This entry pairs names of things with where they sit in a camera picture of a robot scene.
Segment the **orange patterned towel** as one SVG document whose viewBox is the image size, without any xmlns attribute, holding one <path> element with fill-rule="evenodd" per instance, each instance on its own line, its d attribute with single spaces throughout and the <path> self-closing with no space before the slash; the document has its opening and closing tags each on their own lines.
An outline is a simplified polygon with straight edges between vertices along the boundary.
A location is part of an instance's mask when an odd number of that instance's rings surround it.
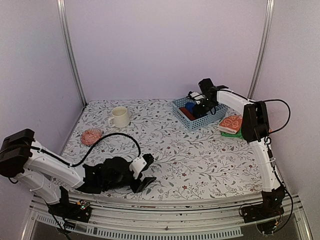
<svg viewBox="0 0 320 240">
<path fill-rule="evenodd" d="M 242 115 L 230 115 L 222 119 L 217 125 L 217 129 L 223 133 L 235 135 L 240 132 L 243 123 Z"/>
</svg>

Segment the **brown towel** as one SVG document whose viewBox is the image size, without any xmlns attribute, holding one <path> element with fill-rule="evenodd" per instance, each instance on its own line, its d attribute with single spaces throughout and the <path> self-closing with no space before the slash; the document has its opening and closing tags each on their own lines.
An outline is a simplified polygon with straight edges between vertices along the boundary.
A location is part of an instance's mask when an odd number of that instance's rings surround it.
<svg viewBox="0 0 320 240">
<path fill-rule="evenodd" d="M 190 120 L 194 121 L 196 118 L 185 107 L 180 107 L 179 110 Z"/>
</svg>

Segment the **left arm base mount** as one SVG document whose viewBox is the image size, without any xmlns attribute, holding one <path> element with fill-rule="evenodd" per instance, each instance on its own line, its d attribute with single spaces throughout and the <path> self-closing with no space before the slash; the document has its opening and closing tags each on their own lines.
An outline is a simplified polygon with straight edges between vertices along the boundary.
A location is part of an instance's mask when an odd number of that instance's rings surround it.
<svg viewBox="0 0 320 240">
<path fill-rule="evenodd" d="M 64 220 L 88 223 L 92 213 L 91 203 L 83 199 L 72 203 L 69 201 L 69 192 L 62 186 L 59 187 L 59 190 L 59 201 L 56 204 L 49 204 L 48 212 Z"/>
</svg>

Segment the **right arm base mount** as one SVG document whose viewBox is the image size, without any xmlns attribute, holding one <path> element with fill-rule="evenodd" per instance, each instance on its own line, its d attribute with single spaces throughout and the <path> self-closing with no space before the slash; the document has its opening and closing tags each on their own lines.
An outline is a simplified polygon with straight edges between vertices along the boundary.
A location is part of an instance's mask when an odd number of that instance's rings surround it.
<svg viewBox="0 0 320 240">
<path fill-rule="evenodd" d="M 255 205 L 245 203 L 241 205 L 239 215 L 245 223 L 280 217 L 285 212 L 282 204 L 285 195 L 284 191 L 279 193 L 262 191 L 262 203 Z"/>
</svg>

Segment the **blue towel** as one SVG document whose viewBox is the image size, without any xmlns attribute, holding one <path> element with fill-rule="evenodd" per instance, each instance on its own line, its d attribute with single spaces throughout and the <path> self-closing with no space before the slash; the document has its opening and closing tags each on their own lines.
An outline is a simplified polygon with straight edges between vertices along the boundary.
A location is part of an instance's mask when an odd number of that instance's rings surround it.
<svg viewBox="0 0 320 240">
<path fill-rule="evenodd" d="M 187 102 L 184 107 L 191 113 L 191 114 L 197 114 L 197 104 L 193 102 Z"/>
</svg>

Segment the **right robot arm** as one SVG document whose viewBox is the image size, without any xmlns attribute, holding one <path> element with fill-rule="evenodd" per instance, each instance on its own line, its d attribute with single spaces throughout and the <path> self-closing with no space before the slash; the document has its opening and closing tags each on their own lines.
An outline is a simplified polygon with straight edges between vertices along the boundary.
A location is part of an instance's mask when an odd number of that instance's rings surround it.
<svg viewBox="0 0 320 240">
<path fill-rule="evenodd" d="M 198 113 L 207 113 L 219 104 L 242 114 L 241 134 L 253 150 L 262 179 L 262 199 L 258 213 L 269 218 L 278 210 L 278 203 L 285 197 L 285 188 L 279 179 L 276 160 L 272 153 L 270 125 L 267 106 L 264 101 L 250 100 L 225 85 L 214 85 L 204 78 L 199 83 L 201 95 Z"/>
</svg>

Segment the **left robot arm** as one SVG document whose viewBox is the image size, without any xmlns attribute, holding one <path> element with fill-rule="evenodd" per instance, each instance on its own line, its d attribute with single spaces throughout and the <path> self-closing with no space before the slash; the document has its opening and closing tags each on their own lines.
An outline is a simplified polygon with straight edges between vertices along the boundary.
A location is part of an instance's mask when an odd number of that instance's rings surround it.
<svg viewBox="0 0 320 240">
<path fill-rule="evenodd" d="M 144 175 L 154 162 L 151 154 L 139 154 L 132 161 L 116 156 L 93 166 L 83 160 L 71 163 L 42 146 L 34 134 L 33 130 L 26 128 L 3 140 L 0 174 L 24 183 L 31 192 L 54 205 L 63 217 L 74 213 L 74 205 L 63 198 L 63 190 L 51 184 L 47 176 L 92 195 L 126 186 L 133 193 L 140 193 L 156 180 L 156 177 Z"/>
</svg>

